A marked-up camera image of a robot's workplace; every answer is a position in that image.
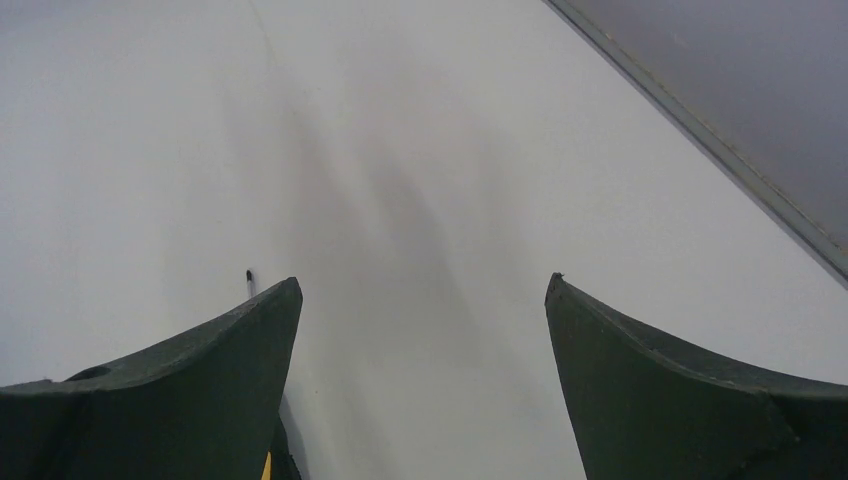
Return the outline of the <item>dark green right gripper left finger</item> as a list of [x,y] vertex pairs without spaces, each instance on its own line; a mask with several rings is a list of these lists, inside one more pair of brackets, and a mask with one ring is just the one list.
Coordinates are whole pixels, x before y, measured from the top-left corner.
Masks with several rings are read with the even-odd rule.
[[296,479],[279,409],[303,303],[288,278],[64,381],[1,390],[5,479]]

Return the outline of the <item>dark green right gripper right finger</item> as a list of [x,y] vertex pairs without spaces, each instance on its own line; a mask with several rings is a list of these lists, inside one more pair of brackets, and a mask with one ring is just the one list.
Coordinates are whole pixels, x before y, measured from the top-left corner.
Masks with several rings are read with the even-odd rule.
[[554,274],[544,306],[590,479],[843,479],[847,389],[750,365]]

